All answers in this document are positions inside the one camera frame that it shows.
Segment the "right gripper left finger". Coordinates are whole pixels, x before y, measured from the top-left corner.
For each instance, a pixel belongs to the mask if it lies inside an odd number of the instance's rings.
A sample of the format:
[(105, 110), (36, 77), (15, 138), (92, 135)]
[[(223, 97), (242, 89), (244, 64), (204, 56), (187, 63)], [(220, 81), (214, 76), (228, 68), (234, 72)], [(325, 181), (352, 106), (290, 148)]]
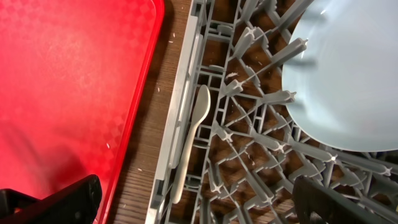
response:
[(2, 189), (1, 223), (93, 223), (101, 199), (100, 179), (94, 174), (43, 199)]

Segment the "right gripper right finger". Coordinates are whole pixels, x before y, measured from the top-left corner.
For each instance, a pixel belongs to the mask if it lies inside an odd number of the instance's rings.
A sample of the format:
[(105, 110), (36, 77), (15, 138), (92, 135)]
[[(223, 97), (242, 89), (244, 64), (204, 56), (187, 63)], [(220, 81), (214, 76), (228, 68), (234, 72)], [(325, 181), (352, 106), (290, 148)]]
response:
[(305, 176), (297, 177), (292, 193), (300, 223), (383, 224), (387, 220), (365, 211), (334, 190)]

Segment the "light blue plate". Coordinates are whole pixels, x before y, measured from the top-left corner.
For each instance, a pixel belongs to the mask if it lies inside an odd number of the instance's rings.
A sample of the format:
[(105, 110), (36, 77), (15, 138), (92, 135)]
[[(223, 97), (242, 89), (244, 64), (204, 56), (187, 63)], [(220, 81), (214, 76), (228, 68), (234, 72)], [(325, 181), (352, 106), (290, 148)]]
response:
[(315, 0), (285, 62), (287, 109), (305, 134), (357, 152), (397, 149), (397, 0)]

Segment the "white plastic spoon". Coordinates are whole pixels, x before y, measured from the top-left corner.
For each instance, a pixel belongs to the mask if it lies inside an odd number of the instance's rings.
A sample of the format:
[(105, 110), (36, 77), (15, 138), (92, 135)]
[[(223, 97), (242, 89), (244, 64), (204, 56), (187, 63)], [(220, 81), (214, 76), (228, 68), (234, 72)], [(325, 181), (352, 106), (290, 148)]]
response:
[(173, 204), (178, 204), (183, 192), (185, 178), (187, 175), (188, 163), (195, 138), (195, 133), (202, 121), (209, 113), (211, 106), (210, 91), (206, 85), (202, 85), (197, 94), (197, 100), (193, 108), (191, 125), (188, 130), (187, 138), (177, 167), (177, 172), (171, 189), (170, 200)]

